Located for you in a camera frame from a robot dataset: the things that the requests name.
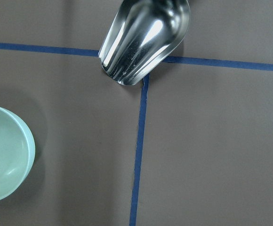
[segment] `vertical blue line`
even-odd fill
[[[143,79],[143,88],[141,93],[141,106],[138,119],[138,132],[136,142],[136,159],[135,159],[135,179],[133,183],[132,196],[131,196],[131,209],[129,226],[135,226],[137,222],[137,202],[138,190],[140,186],[141,164],[143,154],[143,141],[145,131],[146,109],[147,109],[147,93],[149,87],[149,75]]]

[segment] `bowl rim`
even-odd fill
[[[20,131],[22,132],[23,136],[24,136],[24,139],[25,139],[25,142],[27,144],[27,152],[28,152],[28,156],[27,156],[27,159],[25,161],[25,170],[24,170],[24,173],[23,175],[21,176],[21,179],[18,181],[18,183],[14,186],[13,189],[10,189],[9,192],[5,193],[4,195],[0,196],[0,200],[8,197],[9,195],[11,195],[21,184],[22,182],[25,180],[25,178],[27,177],[27,175],[29,174],[29,161],[30,161],[30,158],[32,156],[32,145],[30,144],[30,142],[28,141],[28,137],[27,137],[27,134],[25,132],[25,129],[23,128],[23,126],[20,124],[20,122],[18,121],[18,119],[16,117],[14,117],[14,115],[16,115],[15,113],[5,109],[5,108],[2,108],[0,107],[0,111],[3,112],[4,114],[6,114],[12,121],[14,121],[16,123],[16,125],[19,127]]]

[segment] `blue tape strip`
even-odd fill
[[[131,209],[129,226],[135,226],[137,222],[137,202],[138,202],[138,190],[140,186],[141,176],[141,164],[143,154],[143,141],[145,131],[146,109],[147,109],[147,93],[149,87],[149,75],[143,79],[144,85],[141,93],[141,106],[140,115],[138,120],[138,132],[136,142],[136,160],[135,160],[135,179],[133,183],[132,196],[131,196]]]
[[[34,46],[34,45],[11,44],[11,43],[1,43],[1,42],[0,42],[0,49],[40,52],[40,53],[69,54],[69,55],[79,55],[79,56],[87,56],[87,57],[88,56],[97,57],[99,52],[98,50],[91,50],[91,49]],[[204,65],[204,66],[231,67],[231,68],[241,68],[241,69],[273,71],[273,64],[203,59],[203,58],[192,58],[192,57],[182,57],[182,56],[168,56],[167,58],[163,60],[163,62],[175,63],[175,64]]]
[[[163,60],[165,63],[205,65],[215,67],[231,67],[251,70],[273,71],[272,64],[251,63],[243,61],[214,60],[192,57],[169,56]]]
[[[98,50],[91,50],[91,49],[34,46],[34,45],[11,44],[11,43],[1,43],[1,42],[0,42],[0,49],[39,52],[39,53],[69,54],[69,55],[92,56],[92,57],[97,57],[99,53]]]

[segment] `shiny metal scoop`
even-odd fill
[[[187,0],[124,0],[99,51],[106,73],[135,85],[183,40]]]

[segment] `round bowl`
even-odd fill
[[[0,200],[27,177],[35,157],[35,142],[25,122],[0,107]]]

